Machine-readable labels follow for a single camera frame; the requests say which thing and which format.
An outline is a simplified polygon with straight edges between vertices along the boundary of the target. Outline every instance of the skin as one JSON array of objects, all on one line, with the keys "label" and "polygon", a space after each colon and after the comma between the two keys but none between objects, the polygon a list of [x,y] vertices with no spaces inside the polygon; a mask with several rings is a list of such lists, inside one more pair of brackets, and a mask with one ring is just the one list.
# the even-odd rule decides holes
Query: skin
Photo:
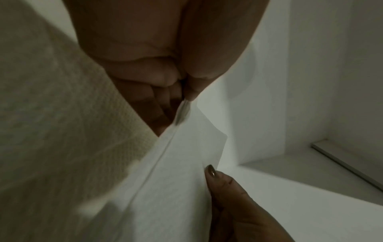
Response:
[{"label": "skin", "polygon": [[209,242],[294,242],[232,177],[211,165],[205,176],[213,211]]},{"label": "skin", "polygon": [[160,135],[239,58],[268,0],[64,0],[81,48]]}]

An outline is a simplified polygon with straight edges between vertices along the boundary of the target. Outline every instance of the white paper towel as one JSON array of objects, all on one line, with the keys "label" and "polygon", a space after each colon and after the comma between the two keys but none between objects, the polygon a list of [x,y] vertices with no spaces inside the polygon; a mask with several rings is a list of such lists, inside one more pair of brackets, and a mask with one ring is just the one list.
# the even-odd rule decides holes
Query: white paper towel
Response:
[{"label": "white paper towel", "polygon": [[196,105],[183,102],[116,197],[82,232],[84,242],[208,241],[211,200],[204,167],[218,164],[226,135]]}]

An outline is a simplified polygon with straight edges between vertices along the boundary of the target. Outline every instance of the painted fingernail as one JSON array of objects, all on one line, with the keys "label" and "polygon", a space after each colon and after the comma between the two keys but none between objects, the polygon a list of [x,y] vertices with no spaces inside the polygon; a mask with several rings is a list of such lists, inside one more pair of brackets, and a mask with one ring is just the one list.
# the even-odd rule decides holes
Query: painted fingernail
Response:
[{"label": "painted fingernail", "polygon": [[208,165],[207,166],[207,173],[213,177],[213,178],[217,178],[217,172],[215,171],[214,167],[212,165]]}]

